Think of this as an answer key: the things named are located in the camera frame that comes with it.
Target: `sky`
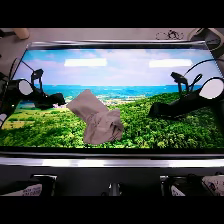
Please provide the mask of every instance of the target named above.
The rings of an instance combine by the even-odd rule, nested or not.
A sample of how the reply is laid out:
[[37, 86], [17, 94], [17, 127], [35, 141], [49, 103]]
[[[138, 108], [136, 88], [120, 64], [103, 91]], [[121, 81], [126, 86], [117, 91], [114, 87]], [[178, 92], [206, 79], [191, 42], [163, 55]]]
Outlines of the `sky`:
[[[67, 67], [67, 59], [106, 58], [107, 66]], [[213, 58], [208, 50], [199, 49], [65, 49], [28, 50], [23, 61], [34, 70], [43, 69], [43, 85], [82, 86], [163, 86], [176, 85], [172, 72], [185, 74], [191, 66], [150, 68], [150, 60], [190, 59], [194, 64]], [[14, 79], [30, 81], [32, 71], [23, 63]], [[211, 77], [221, 76], [216, 62], [206, 62], [195, 67], [186, 78], [189, 84], [202, 74], [197, 83], [202, 85]]]

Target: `forest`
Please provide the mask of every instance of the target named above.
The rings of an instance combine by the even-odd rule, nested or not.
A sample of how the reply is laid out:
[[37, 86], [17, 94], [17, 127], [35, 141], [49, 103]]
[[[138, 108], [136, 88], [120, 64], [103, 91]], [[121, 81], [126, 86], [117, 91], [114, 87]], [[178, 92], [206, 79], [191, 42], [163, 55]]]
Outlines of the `forest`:
[[124, 132], [120, 141], [100, 145], [83, 142], [86, 124], [70, 110], [57, 108], [17, 109], [0, 131], [0, 146], [68, 148], [219, 148], [224, 139], [210, 109], [189, 113], [181, 121], [150, 118], [153, 102], [170, 103], [178, 93], [164, 93], [132, 103], [109, 106], [119, 108]]

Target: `screen frame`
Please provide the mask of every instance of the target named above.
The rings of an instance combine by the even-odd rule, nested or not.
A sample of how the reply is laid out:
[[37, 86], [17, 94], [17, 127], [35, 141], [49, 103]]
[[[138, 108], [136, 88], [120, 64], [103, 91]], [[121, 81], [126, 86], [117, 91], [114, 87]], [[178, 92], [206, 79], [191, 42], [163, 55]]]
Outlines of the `screen frame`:
[[[14, 78], [16, 71], [23, 59], [27, 50], [50, 50], [50, 49], [82, 49], [82, 48], [93, 48], [93, 49], [173, 49], [178, 48], [181, 44], [181, 49], [193, 47], [194, 49], [199, 47], [204, 50], [209, 50], [205, 41], [180, 41], [180, 40], [86, 40], [86, 41], [54, 41], [54, 42], [32, 42], [27, 45], [20, 62], [18, 63], [13, 75]], [[186, 158], [224, 158], [223, 149], [216, 149], [214, 154], [213, 149], [79, 149], [76, 148], [75, 152], [71, 152], [71, 148], [56, 148], [56, 147], [15, 147], [15, 146], [0, 146], [0, 155], [4, 156], [35, 156], [38, 157], [121, 157], [121, 158], [152, 158], [152, 159], [164, 159], [164, 158], [175, 158], [175, 159], [186, 159]]]

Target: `folded towel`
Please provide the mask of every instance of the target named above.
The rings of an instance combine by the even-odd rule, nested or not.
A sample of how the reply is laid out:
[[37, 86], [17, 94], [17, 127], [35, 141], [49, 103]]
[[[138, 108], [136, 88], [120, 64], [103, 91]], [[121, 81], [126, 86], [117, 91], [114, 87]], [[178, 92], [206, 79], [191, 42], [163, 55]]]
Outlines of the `folded towel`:
[[85, 143], [96, 145], [121, 139], [124, 127], [120, 110], [109, 111], [90, 90], [80, 93], [67, 104], [67, 108], [86, 122]]

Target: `display screen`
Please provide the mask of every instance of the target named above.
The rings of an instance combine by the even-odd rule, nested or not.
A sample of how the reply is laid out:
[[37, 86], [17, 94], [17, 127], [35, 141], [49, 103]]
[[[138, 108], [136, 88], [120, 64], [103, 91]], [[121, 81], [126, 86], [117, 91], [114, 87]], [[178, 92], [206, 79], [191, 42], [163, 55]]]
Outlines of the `display screen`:
[[[154, 102], [179, 99], [172, 72], [184, 75], [196, 63], [211, 59], [201, 49], [54, 49], [27, 50], [22, 60], [32, 69], [43, 69], [43, 90], [62, 93], [66, 104], [89, 89], [109, 110], [120, 109], [124, 126], [120, 140], [99, 145], [86, 144], [86, 123], [62, 106], [40, 110], [31, 101], [21, 101], [0, 131], [0, 146], [75, 148], [219, 148], [224, 139], [213, 113], [202, 108], [181, 120], [148, 116]], [[31, 82], [32, 71], [20, 63], [14, 80]], [[222, 77], [216, 62], [191, 70], [191, 84], [202, 74], [194, 90], [212, 77]]]

